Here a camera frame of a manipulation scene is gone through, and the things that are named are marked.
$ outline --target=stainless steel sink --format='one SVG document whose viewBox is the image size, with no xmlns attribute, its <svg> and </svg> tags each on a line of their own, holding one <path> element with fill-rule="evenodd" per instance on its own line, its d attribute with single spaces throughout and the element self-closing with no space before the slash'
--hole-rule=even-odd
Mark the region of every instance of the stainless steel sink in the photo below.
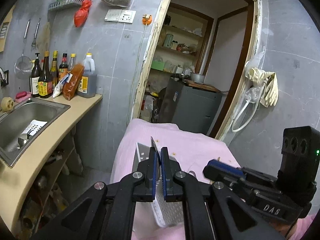
<svg viewBox="0 0 320 240">
<path fill-rule="evenodd" d="M 10 113 L 0 117 L 0 157 L 12 168 L 35 138 L 69 108 L 68 105 L 38 98 L 29 98 L 16 105 Z M 19 147 L 18 137 L 32 120 L 47 123 Z"/>
</svg>

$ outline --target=red plastic bag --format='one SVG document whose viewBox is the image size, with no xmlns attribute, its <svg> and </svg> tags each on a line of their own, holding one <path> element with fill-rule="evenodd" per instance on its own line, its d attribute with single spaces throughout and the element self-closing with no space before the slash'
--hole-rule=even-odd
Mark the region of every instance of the red plastic bag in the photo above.
<svg viewBox="0 0 320 240">
<path fill-rule="evenodd" d="M 76 27 L 81 27 L 84 22 L 86 21 L 88 14 L 89 14 L 89 8 L 92 5 L 91 0 L 84 0 L 82 2 L 82 6 L 77 12 L 75 13 L 74 21 Z"/>
</svg>

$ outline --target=green box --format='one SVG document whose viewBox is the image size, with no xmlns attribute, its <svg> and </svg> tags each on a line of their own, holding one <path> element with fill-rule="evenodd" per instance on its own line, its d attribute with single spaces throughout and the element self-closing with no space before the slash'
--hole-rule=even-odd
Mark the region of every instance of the green box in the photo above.
<svg viewBox="0 0 320 240">
<path fill-rule="evenodd" d="M 151 68 L 156 69 L 156 70 L 163 71 L 164 62 L 153 61 L 152 64 L 151 64 Z"/>
</svg>

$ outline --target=refrigerator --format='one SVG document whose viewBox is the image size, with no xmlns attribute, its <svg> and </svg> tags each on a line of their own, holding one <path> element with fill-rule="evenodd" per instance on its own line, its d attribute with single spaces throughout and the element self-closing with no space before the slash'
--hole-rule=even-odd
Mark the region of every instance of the refrigerator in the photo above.
<svg viewBox="0 0 320 240">
<path fill-rule="evenodd" d="M 180 130 L 207 134 L 221 102 L 221 93 L 189 87 L 171 77 L 157 123 L 175 123 Z"/>
</svg>

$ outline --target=pink tablecloth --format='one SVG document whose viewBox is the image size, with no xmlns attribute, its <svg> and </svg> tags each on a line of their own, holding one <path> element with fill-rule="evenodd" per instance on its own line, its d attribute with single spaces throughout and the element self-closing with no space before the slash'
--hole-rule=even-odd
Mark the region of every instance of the pink tablecloth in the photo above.
<svg viewBox="0 0 320 240">
<path fill-rule="evenodd" d="M 197 179 L 208 183 L 202 170 L 212 159 L 220 157 L 220 161 L 238 167 L 238 163 L 225 143 L 207 137 L 179 130 L 177 125 L 171 123 L 154 124 L 141 119 L 133 119 L 124 134 L 118 147 L 115 162 L 111 173 L 110 183 L 121 180 L 132 172 L 136 142 L 151 146 L 150 137 L 156 141 L 160 150 L 167 147 L 169 155 L 174 156 L 183 171 L 194 171 Z M 135 233 L 132 239 L 185 239 L 183 225 L 173 228 L 160 228 L 157 226 L 151 208 L 145 203 L 137 203 L 133 228 Z"/>
</svg>

